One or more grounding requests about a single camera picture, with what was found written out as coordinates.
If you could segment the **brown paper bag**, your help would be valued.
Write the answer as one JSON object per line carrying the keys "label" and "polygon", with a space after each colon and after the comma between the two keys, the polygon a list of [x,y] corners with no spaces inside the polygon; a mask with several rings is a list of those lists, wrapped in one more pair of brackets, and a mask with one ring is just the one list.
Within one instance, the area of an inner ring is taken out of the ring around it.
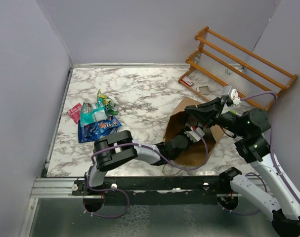
{"label": "brown paper bag", "polygon": [[181,100],[170,116],[164,144],[159,148],[168,160],[186,168],[205,165],[224,135],[217,125],[200,127],[198,121],[185,111],[186,106],[195,107],[199,104],[189,97]]}

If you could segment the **blue M&Ms candy packet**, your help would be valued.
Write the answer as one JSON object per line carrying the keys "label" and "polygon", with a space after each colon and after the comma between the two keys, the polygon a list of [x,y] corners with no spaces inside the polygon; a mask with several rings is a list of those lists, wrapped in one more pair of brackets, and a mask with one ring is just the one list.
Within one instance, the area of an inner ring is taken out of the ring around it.
{"label": "blue M&Ms candy packet", "polygon": [[122,126],[122,124],[115,116],[110,116],[107,119],[99,121],[97,123],[97,127],[101,133],[120,126]]}

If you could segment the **yellow green candy packet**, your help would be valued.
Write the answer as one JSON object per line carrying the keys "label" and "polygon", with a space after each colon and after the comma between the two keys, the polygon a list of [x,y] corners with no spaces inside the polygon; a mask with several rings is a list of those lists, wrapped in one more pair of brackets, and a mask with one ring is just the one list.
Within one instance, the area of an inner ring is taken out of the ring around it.
{"label": "yellow green candy packet", "polygon": [[100,101],[103,103],[105,113],[108,116],[117,116],[118,115],[119,112],[117,110],[115,102],[112,99],[110,99],[107,95],[102,94],[100,89],[97,92],[97,100],[98,100],[98,102]]}

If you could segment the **blue salt vinegar chips bag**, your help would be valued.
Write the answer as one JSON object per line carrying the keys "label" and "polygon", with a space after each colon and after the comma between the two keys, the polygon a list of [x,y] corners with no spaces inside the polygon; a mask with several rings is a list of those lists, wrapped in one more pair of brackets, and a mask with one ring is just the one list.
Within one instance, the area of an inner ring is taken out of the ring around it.
{"label": "blue salt vinegar chips bag", "polygon": [[112,135],[116,133],[121,127],[120,125],[115,125],[111,127],[105,127],[105,128],[100,128],[100,126],[97,123],[90,124],[86,126],[86,138],[89,138],[91,140],[98,140],[100,138],[103,138],[108,135]]}

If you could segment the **teal white snack packet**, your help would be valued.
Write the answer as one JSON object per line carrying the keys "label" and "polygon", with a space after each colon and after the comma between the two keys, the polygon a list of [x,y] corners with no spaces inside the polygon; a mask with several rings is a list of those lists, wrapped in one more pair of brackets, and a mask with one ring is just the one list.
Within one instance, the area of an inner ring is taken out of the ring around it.
{"label": "teal white snack packet", "polygon": [[97,101],[96,103],[86,103],[83,102],[80,114],[80,124],[81,127],[106,120],[108,115],[105,111],[105,105],[102,101]]}

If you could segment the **blue Burts chips bag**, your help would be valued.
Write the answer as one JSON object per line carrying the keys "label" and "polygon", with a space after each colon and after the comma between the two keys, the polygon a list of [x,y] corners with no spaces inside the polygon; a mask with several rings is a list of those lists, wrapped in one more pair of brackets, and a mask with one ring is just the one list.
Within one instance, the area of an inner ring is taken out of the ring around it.
{"label": "blue Burts chips bag", "polygon": [[85,143],[85,142],[93,142],[95,141],[96,126],[95,124],[89,124],[84,127],[81,127],[81,124],[78,124],[78,142]]}

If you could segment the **red snack packet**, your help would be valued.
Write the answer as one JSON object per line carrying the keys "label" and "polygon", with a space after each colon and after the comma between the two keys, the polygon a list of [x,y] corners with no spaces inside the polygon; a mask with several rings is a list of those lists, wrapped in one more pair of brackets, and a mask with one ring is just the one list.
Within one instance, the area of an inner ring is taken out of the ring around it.
{"label": "red snack packet", "polygon": [[82,109],[82,104],[77,103],[74,107],[72,107],[70,110],[67,111],[67,114],[75,122],[75,124],[78,124],[80,121],[81,109]]}

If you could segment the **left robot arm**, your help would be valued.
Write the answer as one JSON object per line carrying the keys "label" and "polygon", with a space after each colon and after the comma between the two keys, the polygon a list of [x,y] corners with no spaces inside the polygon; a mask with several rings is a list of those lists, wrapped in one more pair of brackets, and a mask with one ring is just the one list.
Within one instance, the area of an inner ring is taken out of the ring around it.
{"label": "left robot arm", "polygon": [[153,166],[168,163],[180,170],[198,169],[206,163],[206,159],[202,164],[194,167],[181,166],[174,161],[197,143],[204,144],[205,158],[207,158],[209,149],[204,135],[201,127],[187,125],[171,140],[154,145],[142,144],[134,140],[128,130],[101,138],[94,142],[92,165],[85,173],[84,189],[90,195],[111,190],[111,188],[102,188],[107,172],[134,159]]}

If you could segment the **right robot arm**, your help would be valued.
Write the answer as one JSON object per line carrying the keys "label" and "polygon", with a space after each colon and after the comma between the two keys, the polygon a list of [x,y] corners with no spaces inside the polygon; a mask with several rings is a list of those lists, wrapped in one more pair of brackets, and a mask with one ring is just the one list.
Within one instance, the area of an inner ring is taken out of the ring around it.
{"label": "right robot arm", "polygon": [[203,127],[214,125],[234,133],[240,140],[235,142],[238,154],[265,181],[272,194],[251,183],[234,168],[221,175],[219,189],[224,193],[232,190],[244,196],[267,218],[281,237],[300,236],[300,191],[284,172],[273,151],[273,142],[263,133],[271,130],[268,113],[261,108],[252,108],[244,113],[231,112],[231,107],[242,102],[239,97],[223,96],[199,105],[190,105],[185,111]]}

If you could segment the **open small cardboard box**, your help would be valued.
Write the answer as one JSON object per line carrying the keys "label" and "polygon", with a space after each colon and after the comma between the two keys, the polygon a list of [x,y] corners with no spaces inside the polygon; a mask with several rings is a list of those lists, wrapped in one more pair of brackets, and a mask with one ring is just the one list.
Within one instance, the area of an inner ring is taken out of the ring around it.
{"label": "open small cardboard box", "polygon": [[209,85],[202,85],[196,88],[196,91],[201,95],[211,94],[212,90]]}

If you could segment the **small red white box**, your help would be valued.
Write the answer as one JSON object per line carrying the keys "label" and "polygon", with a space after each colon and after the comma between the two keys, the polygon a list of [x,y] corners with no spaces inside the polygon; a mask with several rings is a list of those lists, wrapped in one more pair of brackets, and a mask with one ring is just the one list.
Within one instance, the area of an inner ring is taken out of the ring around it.
{"label": "small red white box", "polygon": [[187,84],[188,86],[192,86],[194,84],[194,81],[192,81],[190,78],[188,78],[187,76],[184,76],[181,79],[182,82],[184,82],[185,84]]}

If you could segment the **wooden two-tier rack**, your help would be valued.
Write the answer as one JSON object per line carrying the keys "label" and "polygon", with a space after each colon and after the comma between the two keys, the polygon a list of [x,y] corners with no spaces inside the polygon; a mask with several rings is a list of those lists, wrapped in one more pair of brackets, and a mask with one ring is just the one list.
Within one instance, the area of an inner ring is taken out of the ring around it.
{"label": "wooden two-tier rack", "polygon": [[[236,88],[239,96],[246,98],[249,104],[265,110],[273,105],[274,99],[263,95],[263,92],[273,91],[281,95],[298,78],[296,74],[256,55],[208,26],[195,35],[195,40],[199,45],[187,57],[186,63],[189,69],[178,79],[178,82],[204,99],[207,96],[196,91],[198,86],[204,84],[202,79],[194,78],[198,73],[207,77],[208,84],[214,81],[220,87],[230,85]],[[188,86],[182,82],[184,76],[194,81],[194,84]]]}

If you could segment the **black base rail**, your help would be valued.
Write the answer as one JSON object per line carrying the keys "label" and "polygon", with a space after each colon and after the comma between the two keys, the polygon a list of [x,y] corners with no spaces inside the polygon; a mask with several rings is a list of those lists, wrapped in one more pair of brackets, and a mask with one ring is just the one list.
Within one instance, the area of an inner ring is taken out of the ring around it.
{"label": "black base rail", "polygon": [[121,205],[129,198],[136,205],[223,204],[235,209],[239,199],[223,175],[105,177],[100,186],[88,188],[85,179],[72,187],[74,196],[106,205]]}

